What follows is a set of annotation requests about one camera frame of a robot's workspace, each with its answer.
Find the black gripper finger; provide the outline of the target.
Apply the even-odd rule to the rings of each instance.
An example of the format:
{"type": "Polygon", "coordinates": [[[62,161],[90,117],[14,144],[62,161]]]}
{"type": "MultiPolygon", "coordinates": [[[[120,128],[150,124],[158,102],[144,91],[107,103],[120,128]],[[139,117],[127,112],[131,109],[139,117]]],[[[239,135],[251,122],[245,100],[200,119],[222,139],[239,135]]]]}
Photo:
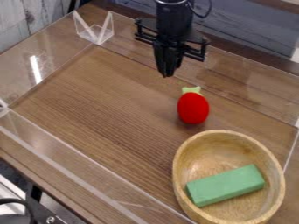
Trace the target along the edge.
{"type": "Polygon", "coordinates": [[[159,73],[163,77],[170,77],[166,65],[166,47],[159,41],[154,42],[154,57],[159,73]]]}
{"type": "Polygon", "coordinates": [[[182,66],[183,55],[184,55],[184,50],[182,48],[172,49],[172,71],[171,71],[171,75],[174,75],[176,69],[182,66]]]}

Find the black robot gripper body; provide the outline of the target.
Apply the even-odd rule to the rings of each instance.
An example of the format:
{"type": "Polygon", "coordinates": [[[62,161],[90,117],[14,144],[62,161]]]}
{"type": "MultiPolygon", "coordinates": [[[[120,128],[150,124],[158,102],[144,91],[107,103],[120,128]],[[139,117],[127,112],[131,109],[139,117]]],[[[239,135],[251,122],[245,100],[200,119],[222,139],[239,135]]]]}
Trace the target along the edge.
{"type": "Polygon", "coordinates": [[[195,0],[154,0],[156,17],[139,17],[135,20],[135,38],[151,45],[159,41],[166,47],[166,62],[172,61],[172,49],[184,50],[183,57],[206,60],[208,38],[192,28],[194,17],[206,18],[195,10],[195,0]]]}

